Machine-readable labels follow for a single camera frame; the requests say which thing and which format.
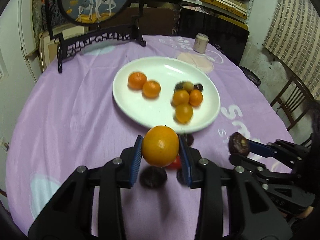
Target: white deer figure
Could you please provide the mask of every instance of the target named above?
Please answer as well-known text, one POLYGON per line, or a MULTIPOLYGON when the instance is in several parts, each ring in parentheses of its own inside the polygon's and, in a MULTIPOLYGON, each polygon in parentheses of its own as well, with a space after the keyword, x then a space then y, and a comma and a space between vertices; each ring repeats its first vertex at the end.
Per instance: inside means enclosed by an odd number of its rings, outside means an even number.
POLYGON ((99 13, 99 7, 102 4, 107 4, 109 6, 109 8, 107 9, 107 10, 109 10, 109 17, 111 16, 111 10, 116 7, 116 3, 114 0, 96 0, 96 7, 95 7, 94 11, 96 12, 97 19, 101 18, 101 15, 99 13))
POLYGON ((78 14, 78 18, 81 22, 81 13, 83 10, 89 10, 89 20, 91 21, 92 20, 92 9, 93 9, 93 0, 89 0, 89 3, 88 3, 88 0, 84 0, 84 2, 79 6, 79 14, 78 14))

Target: pink cloth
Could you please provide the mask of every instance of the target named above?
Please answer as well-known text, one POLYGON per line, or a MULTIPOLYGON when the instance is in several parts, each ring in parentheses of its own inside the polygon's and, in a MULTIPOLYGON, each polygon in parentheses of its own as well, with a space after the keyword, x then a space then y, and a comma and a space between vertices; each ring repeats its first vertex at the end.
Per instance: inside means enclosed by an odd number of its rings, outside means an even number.
MULTIPOLYGON (((134 59, 177 58, 188 53, 209 64, 198 67, 210 71, 208 76, 221 97, 221 112, 212 125, 194 134, 193 147, 217 165, 232 168, 227 142, 236 131, 262 143, 277 138, 292 141, 258 88, 213 46, 208 45, 206 54, 199 55, 191 49, 193 39, 144 38, 145 48, 135 42, 112 46, 109 41, 103 43, 103 49, 92 47, 65 62, 62 74, 58 74, 54 60, 35 85, 17 121, 6 167, 10 211, 24 233, 76 167, 103 166, 147 132, 124 115, 112 97, 115 74, 134 59)), ((290 171, 272 158, 250 156, 271 170, 290 171)), ((141 169, 146 165, 142 160, 141 169)), ((200 190, 182 187, 174 171, 168 171, 168 181, 161 190, 143 189, 137 182, 133 189, 121 192, 128 240, 194 239, 200 190)), ((228 233, 227 223, 224 231, 228 233)))

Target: beige circle on tablecloth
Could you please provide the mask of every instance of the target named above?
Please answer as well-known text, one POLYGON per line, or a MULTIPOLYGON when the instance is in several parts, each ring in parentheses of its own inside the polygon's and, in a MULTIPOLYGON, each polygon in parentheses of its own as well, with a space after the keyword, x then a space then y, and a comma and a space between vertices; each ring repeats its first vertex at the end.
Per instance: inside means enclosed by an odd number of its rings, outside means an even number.
POLYGON ((182 52, 177 59, 192 64, 205 73, 209 73, 214 69, 213 63, 205 55, 182 52))

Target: curtain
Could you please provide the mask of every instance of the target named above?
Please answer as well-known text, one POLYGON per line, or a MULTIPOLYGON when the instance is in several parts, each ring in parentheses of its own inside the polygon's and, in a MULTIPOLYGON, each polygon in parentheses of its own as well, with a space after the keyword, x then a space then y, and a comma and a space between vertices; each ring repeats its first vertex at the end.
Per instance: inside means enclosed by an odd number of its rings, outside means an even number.
POLYGON ((278 0, 264 47, 320 99, 320 17, 310 0, 278 0))

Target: can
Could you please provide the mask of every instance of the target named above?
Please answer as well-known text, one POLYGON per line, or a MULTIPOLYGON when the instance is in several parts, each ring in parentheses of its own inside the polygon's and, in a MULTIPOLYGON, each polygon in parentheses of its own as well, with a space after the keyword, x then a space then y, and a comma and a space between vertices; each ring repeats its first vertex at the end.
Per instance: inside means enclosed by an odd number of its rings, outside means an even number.
POLYGON ((198 33, 196 35, 195 43, 193 44, 193 50, 198 53, 205 53, 208 42, 209 42, 209 38, 207 35, 198 33))

